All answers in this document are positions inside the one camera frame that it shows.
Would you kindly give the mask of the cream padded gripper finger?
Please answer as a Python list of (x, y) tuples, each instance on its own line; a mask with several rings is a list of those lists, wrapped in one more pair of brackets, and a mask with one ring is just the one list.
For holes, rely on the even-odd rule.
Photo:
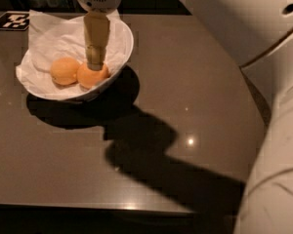
[(109, 19), (106, 13), (90, 12), (83, 21), (87, 65), (91, 70), (100, 71), (109, 38)]

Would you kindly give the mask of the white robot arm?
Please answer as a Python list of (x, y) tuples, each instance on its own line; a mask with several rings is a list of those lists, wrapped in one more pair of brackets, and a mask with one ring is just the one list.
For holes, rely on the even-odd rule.
[(154, 102), (183, 102), (194, 120), (221, 128), (193, 171), (158, 146), (117, 140), (108, 161), (187, 199), (200, 213), (237, 212), (233, 234), (293, 234), (293, 0), (180, 0), (215, 44), (190, 46), (213, 60), (145, 77)]

